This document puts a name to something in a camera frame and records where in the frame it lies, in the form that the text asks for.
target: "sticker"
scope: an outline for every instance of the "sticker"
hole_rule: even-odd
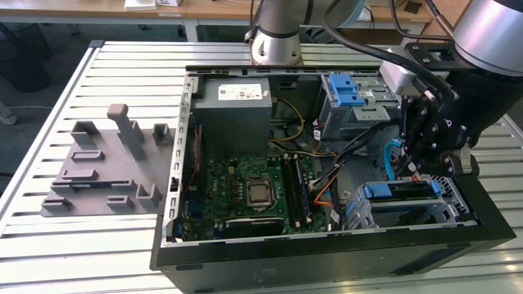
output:
[[[371,96],[371,97],[373,96],[371,91],[360,91],[359,94],[361,96]]]
[[[336,222],[336,224],[340,224],[340,215],[336,213],[335,210],[331,210],[329,218]]]
[[[159,13],[159,17],[181,17],[181,14],[179,13]]]
[[[313,140],[321,141],[321,131],[313,130]]]
[[[220,85],[219,100],[260,100],[261,84]]]

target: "ram slot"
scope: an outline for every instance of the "ram slot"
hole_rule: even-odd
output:
[[[304,184],[304,176],[307,174],[303,173],[303,167],[297,156],[295,156],[293,166],[296,170],[296,179],[297,179],[297,193],[300,198],[300,220],[309,224],[312,222],[311,219],[311,208],[309,208],[309,200],[308,200],[308,190],[307,185]]]
[[[285,191],[287,201],[287,213],[288,222],[291,226],[299,228],[301,226],[300,221],[300,205],[299,205],[299,190],[296,187],[296,172],[293,171],[295,165],[291,162],[291,158],[283,157],[280,160],[281,165],[281,176]]]

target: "yellow wire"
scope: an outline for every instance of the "yellow wire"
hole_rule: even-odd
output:
[[[303,116],[301,116],[301,113],[297,111],[296,107],[293,107],[292,104],[288,103],[288,101],[287,101],[285,99],[277,98],[277,100],[280,100],[284,104],[287,104],[287,106],[288,106],[289,108],[292,108],[293,112],[296,112],[297,116],[300,117],[300,124],[301,124],[301,126],[300,126],[300,130],[299,130],[299,132],[297,132],[296,135],[293,135],[293,136],[291,136],[291,137],[288,137],[288,138],[276,138],[276,139],[271,139],[271,140],[269,140],[271,142],[291,141],[292,139],[297,138],[297,137],[301,135],[303,129],[304,129]]]

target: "3d-printed part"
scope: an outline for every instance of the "3d-printed part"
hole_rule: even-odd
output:
[[[140,144],[140,137],[136,135],[136,130],[140,130],[139,124],[131,123],[128,118],[129,108],[125,104],[111,104],[107,110],[107,118],[115,121],[117,129],[120,130],[120,139],[125,142],[132,157],[135,160],[145,158],[144,149]]]
[[[75,142],[81,149],[95,149],[96,145],[92,141],[91,135],[99,133],[100,132],[92,121],[77,121],[73,131],[71,132],[71,136],[73,136]]]
[[[41,208],[49,212],[68,212],[73,204],[65,198],[60,197],[56,199],[44,199],[41,202]]]
[[[103,160],[104,159],[104,153],[100,150],[93,150],[93,151],[76,151],[71,155],[71,159],[73,161],[91,161],[91,160]]]
[[[127,113],[127,106],[116,110]],[[128,144],[121,143],[120,138],[128,137],[120,135],[121,129],[115,127],[113,130],[96,130],[91,122],[77,124],[76,130],[84,131],[80,135],[83,145],[76,143],[71,147],[59,176],[51,185],[52,191],[43,203],[43,216],[156,212],[169,183],[172,139],[171,144],[167,142],[173,133],[165,124],[141,132],[137,124],[128,123],[133,126],[132,138],[141,140],[139,147],[144,153],[143,160],[135,159]],[[159,140],[153,134],[163,134],[161,143],[165,144],[157,145]]]
[[[151,193],[148,194],[144,186],[139,185],[136,190],[136,199],[139,200],[143,207],[157,207],[157,203],[161,201],[161,193],[157,190],[156,184],[151,188]]]
[[[133,204],[131,198],[127,195],[112,195],[107,196],[107,206],[113,210],[132,209]]]
[[[171,136],[169,126],[167,124],[153,125],[153,138],[156,146],[172,145],[173,139]]]
[[[63,179],[96,179],[97,177],[96,170],[65,170],[63,172]]]

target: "metal table surface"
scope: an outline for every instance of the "metal table surface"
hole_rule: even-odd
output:
[[[380,64],[337,45],[303,45],[303,59],[317,65]],[[40,203],[73,142],[68,132],[76,120],[115,129],[105,118],[107,106],[127,103],[141,128],[155,123],[176,127],[184,66],[248,63],[248,48],[236,43],[105,42],[103,48],[88,48],[0,198],[1,293],[179,292],[163,274],[148,269],[155,214],[44,218]],[[263,291],[523,293],[522,137],[504,117],[473,149],[480,181],[518,239],[423,275]]]

